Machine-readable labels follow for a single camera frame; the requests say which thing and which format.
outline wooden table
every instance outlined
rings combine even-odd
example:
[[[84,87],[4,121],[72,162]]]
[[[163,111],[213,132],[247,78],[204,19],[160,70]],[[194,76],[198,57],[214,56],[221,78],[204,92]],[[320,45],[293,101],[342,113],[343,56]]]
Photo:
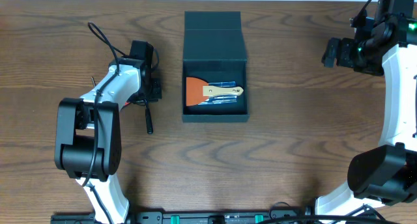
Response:
[[[133,39],[160,53],[163,99],[121,112],[121,187],[134,210],[268,209],[325,195],[346,180],[355,155],[375,148],[384,117],[384,78],[329,69],[331,37],[352,37],[363,3],[0,0],[0,223],[48,223],[56,212],[90,212],[81,187],[53,162],[57,106],[107,74],[114,46]],[[250,120],[183,124],[185,10],[242,12]],[[375,11],[371,6],[371,15]],[[417,205],[381,212],[415,223]]]

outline dark green box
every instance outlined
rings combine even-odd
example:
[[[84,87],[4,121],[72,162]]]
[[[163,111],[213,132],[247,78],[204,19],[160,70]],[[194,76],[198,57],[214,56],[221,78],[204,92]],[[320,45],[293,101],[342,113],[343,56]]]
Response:
[[[246,50],[240,12],[185,12],[182,60],[183,122],[247,122]],[[237,103],[186,106],[186,77],[208,83],[236,81]]]

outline wooden handle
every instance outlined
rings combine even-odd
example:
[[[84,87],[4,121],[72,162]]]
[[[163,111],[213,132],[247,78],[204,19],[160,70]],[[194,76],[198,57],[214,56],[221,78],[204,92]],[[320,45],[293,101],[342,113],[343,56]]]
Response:
[[[242,87],[215,87],[215,86],[204,86],[203,87],[203,96],[219,96],[219,95],[226,95],[232,94],[235,96],[240,96],[243,93]]]

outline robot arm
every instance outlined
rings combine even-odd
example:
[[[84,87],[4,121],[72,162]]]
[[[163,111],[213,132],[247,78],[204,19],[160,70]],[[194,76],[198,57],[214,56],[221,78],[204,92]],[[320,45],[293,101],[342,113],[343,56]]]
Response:
[[[337,58],[338,65],[356,72],[385,75],[385,116],[380,147],[352,160],[347,181],[316,200],[317,215],[355,216],[363,212],[365,204],[378,208],[416,198],[416,181],[409,176],[417,158],[417,31],[411,19],[413,3],[379,0],[375,20],[363,18],[354,40],[329,41],[323,56],[325,66],[332,66]]]
[[[65,98],[58,107],[55,164],[85,185],[94,218],[101,223],[124,223],[128,215],[129,202],[116,174],[121,160],[120,110],[126,103],[144,104],[147,131],[153,132],[148,101],[156,102],[162,97],[159,80],[151,78],[153,50],[147,42],[133,41],[130,54],[117,58],[117,75],[114,60],[108,74],[93,90],[78,99]],[[101,94],[94,103],[99,89]],[[94,105],[98,113],[95,161],[94,137],[78,135],[76,131],[94,129]]]

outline box lid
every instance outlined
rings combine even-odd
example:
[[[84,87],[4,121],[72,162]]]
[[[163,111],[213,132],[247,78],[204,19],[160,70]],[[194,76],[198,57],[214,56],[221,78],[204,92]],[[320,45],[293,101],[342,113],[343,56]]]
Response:
[[[246,61],[240,12],[185,12],[184,61]]]

